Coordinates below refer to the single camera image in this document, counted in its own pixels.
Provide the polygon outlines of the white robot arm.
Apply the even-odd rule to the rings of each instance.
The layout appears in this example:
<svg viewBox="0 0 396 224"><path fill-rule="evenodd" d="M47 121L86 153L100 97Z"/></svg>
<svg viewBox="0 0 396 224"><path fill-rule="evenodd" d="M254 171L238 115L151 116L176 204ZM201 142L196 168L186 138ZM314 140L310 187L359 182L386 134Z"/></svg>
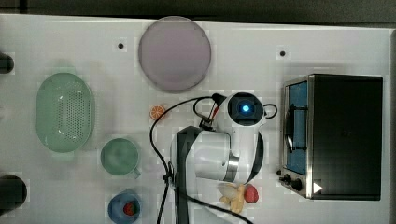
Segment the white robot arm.
<svg viewBox="0 0 396 224"><path fill-rule="evenodd" d="M262 168L260 127L266 118L261 101L248 92L215 93L211 99L218 106L214 128L188 126L171 143L176 224L220 224L199 200L199 178L246 184Z"/></svg>

